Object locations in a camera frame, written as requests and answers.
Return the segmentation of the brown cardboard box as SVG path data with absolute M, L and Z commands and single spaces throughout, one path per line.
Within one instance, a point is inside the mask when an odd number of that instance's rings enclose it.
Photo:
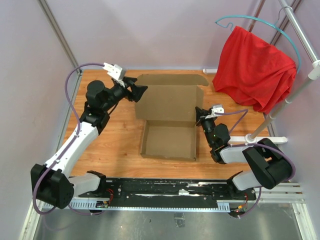
M 143 158 L 194 162 L 197 155 L 196 108 L 202 108 L 208 81 L 199 74 L 142 74 L 147 86 L 135 104 L 135 117 L 144 120 L 140 145 Z

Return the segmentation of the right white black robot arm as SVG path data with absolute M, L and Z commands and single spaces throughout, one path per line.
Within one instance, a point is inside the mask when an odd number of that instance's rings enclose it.
M 231 130 L 223 123 L 215 123 L 218 117 L 226 115 L 221 105 L 214 105 L 208 110 L 197 106 L 195 114 L 195 124 L 202 127 L 210 155 L 216 163 L 247 163 L 250 167 L 248 171 L 240 171 L 227 179 L 226 193 L 230 199 L 238 200 L 245 191 L 256 187 L 271 190 L 294 177 L 294 163 L 269 138 L 231 144 Z

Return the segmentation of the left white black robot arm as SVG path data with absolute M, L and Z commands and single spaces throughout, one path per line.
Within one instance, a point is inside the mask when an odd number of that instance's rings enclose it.
M 107 88 L 100 80 L 94 80 L 87 86 L 84 111 L 78 120 L 76 129 L 61 148 L 44 164 L 35 164 L 31 171 L 32 204 L 37 208 L 37 200 L 53 208 L 64 209 L 74 197 L 90 192 L 96 198 L 107 193 L 106 176 L 90 170 L 82 176 L 71 177 L 71 171 L 86 148 L 106 127 L 111 113 L 119 101 L 127 99 L 138 102 L 146 85 L 136 85 L 134 77 L 124 77 L 122 83 L 113 81 L 113 87 Z

